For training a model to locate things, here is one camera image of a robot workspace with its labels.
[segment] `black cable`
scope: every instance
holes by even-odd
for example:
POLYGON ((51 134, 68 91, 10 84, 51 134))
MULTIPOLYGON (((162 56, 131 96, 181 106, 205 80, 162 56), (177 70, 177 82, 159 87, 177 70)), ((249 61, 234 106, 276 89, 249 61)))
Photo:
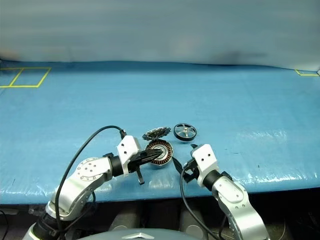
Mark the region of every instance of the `black cable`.
POLYGON ((184 202, 184 205, 186 209, 189 211, 189 213, 192 215, 192 217, 203 227, 208 234, 210 234, 215 240, 219 240, 219 238, 194 214, 194 212, 191 210, 189 204, 187 203, 186 197, 185 197, 185 192, 184 192, 184 187, 183 187, 183 179, 184 179, 184 173, 186 169, 184 168, 180 174, 180 192, 181 192, 181 197, 184 202))
POLYGON ((85 211, 83 211, 83 213, 80 216, 78 216, 72 223, 70 223, 64 229, 65 232, 68 231, 73 225, 75 225, 81 218, 83 218, 96 205, 96 194, 94 191, 92 192, 92 197, 93 197, 93 200, 92 200, 92 203, 90 204, 90 206, 85 211))
POLYGON ((4 211, 0 210, 0 212, 3 214, 4 216, 4 219, 5 219, 5 223, 6 223, 6 228, 5 228, 5 231, 4 231, 4 235, 2 237, 1 240, 5 240, 5 237, 7 236, 7 233, 9 231, 9 221, 8 221, 8 218, 7 218, 7 215, 5 214, 4 211))
POLYGON ((55 219, 56 219, 56 224, 57 224, 57 227, 58 227, 58 230, 60 232, 60 238, 62 240, 65 239, 65 234, 64 234, 64 229, 63 229, 63 226, 62 226, 62 222, 61 222, 61 219, 60 219, 60 211, 59 211, 59 196, 60 196, 60 192, 61 192, 61 189, 62 189, 62 186, 64 185, 64 182, 70 172, 70 169, 72 167, 72 165, 75 163, 76 159, 78 158, 78 156, 80 155, 80 153, 85 149, 85 147, 88 145, 88 143, 90 143, 90 141, 96 136, 98 135, 100 132, 102 132, 103 130, 106 130, 106 129, 118 129, 120 131, 120 134, 121 134, 121 137, 123 136, 123 133, 124 133, 124 130, 121 129, 120 127, 118 126, 114 126, 114 125, 110 125, 110 126, 104 126, 100 129, 98 129, 94 134, 92 134, 85 142, 84 144, 79 148, 79 150, 76 152, 76 154, 74 155, 74 157, 72 158, 71 162, 69 163, 68 167, 66 168, 65 172, 64 172, 64 175, 61 179, 61 182, 60 182, 60 185, 56 191, 56 194, 55 194, 55 203, 54 203, 54 208, 55 208, 55 219))
POLYGON ((224 215, 223 220, 222 220, 222 222, 221 222, 220 229, 219 229, 219 233, 218 233, 219 238, 220 238, 221 240, 225 240, 225 239, 222 237, 222 231, 224 230, 226 220, 227 220, 227 216, 224 215))

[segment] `gray wall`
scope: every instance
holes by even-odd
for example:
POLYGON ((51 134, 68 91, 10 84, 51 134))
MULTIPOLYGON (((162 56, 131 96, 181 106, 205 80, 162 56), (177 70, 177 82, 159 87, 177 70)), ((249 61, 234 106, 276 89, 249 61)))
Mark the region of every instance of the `gray wall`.
POLYGON ((317 71, 320 0, 0 0, 0 57, 317 71))

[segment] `robotic arm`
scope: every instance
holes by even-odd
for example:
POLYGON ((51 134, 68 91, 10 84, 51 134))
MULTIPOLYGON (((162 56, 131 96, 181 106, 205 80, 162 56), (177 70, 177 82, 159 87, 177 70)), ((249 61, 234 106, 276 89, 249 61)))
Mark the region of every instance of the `robotic arm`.
MULTIPOLYGON (((118 155, 112 153, 103 157, 83 160, 75 172, 68 177, 59 196, 59 215, 63 228, 68 228, 80 214, 95 189, 113 177, 137 172, 140 184, 144 183, 140 165, 159 157, 160 149, 140 150, 138 140, 126 135, 117 146, 118 155)), ((56 240, 60 232, 57 228, 55 199, 58 188, 45 207, 45 214, 32 225, 23 240, 56 240)))
MULTIPOLYGON (((191 170, 192 175, 186 173, 184 179, 189 182, 195 178, 200 187, 212 192, 236 240, 270 240, 262 218, 250 204, 245 188, 233 181, 226 172, 218 172, 217 159, 211 146, 193 144, 193 147, 192 159, 184 167, 184 171, 191 170)), ((182 167, 177 160, 174 164, 181 173, 182 167)))

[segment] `blue foam mat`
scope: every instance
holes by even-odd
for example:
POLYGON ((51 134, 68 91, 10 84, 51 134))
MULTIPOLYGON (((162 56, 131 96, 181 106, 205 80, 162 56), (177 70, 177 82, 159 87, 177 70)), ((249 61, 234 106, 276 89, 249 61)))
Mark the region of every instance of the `blue foam mat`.
MULTIPOLYGON (((320 186, 320 77, 257 66, 179 63, 3 62, 2 68, 52 67, 36 88, 0 88, 0 204, 46 203, 69 161, 95 130, 118 125, 141 136, 177 123, 197 128, 195 144, 211 144, 222 171, 250 193, 320 186)), ((19 84, 38 82, 23 71, 19 84)), ((9 83, 7 75, 1 82, 9 83)), ((190 143, 164 138, 182 163, 190 143)), ((116 153, 117 131, 101 133, 78 162, 116 153)), ((170 163, 144 165, 97 189, 98 201, 179 197, 179 175, 170 163)), ((186 195, 210 192, 195 181, 186 195)))

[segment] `black pulley wheel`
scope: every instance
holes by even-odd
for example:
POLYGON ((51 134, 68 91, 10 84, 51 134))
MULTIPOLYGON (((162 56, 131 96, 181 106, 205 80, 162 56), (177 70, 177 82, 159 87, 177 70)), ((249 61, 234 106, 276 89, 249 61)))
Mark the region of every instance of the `black pulley wheel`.
POLYGON ((194 126, 190 124, 179 123, 174 126, 173 134, 177 139, 189 142, 195 139, 197 135, 197 130, 194 126))

